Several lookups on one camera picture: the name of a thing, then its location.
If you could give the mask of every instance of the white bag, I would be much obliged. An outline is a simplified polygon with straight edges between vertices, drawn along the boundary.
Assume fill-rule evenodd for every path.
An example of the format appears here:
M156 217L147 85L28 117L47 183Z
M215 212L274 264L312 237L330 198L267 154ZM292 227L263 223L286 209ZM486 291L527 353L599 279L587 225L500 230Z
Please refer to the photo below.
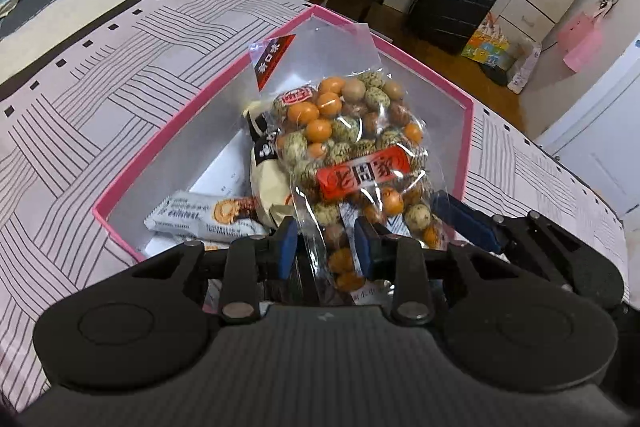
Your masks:
M540 58L541 49L542 45L539 42L534 42L529 52L522 54L511 69L507 71L507 78L509 79L507 87L515 94L519 94L522 88L529 82L529 77L531 73L533 73L533 69L536 67L538 59Z

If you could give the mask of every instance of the door handle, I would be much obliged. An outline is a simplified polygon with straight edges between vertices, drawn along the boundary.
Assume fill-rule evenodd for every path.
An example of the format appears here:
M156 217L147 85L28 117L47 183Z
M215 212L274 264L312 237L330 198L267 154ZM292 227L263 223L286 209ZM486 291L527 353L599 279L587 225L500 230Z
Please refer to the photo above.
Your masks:
M526 19L526 17L524 15L522 16L522 22L524 22L529 28L533 28L533 26L536 25L535 22L527 21L527 19Z

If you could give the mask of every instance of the patterned bedsheet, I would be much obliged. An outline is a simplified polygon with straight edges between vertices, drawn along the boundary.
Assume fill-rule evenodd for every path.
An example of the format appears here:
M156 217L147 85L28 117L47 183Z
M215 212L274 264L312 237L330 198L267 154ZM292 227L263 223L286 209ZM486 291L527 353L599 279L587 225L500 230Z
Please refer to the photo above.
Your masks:
M48 386L31 342L38 316L133 262L92 216L95 200L248 42L307 6L126 0L0 85L0 386L15 407ZM626 280L614 214L478 102L464 199L489 214L536 208L614 261Z

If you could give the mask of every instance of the black suitcase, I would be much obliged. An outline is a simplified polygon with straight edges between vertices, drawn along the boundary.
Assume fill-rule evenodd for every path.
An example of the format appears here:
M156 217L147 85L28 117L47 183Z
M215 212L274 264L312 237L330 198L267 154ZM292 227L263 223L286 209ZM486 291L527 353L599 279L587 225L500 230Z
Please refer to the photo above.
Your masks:
M407 25L421 39L460 54L496 0L414 0Z

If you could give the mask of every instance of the metal screw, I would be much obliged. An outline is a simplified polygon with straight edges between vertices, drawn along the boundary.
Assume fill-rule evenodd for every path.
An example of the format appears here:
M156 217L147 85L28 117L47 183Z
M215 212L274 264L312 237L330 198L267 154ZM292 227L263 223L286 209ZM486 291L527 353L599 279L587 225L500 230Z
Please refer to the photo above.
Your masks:
M420 302L408 301L398 306L398 313L411 321L421 321L429 316L429 308Z
M254 307L246 302L230 302L222 308L222 314L230 319L245 319L254 314Z

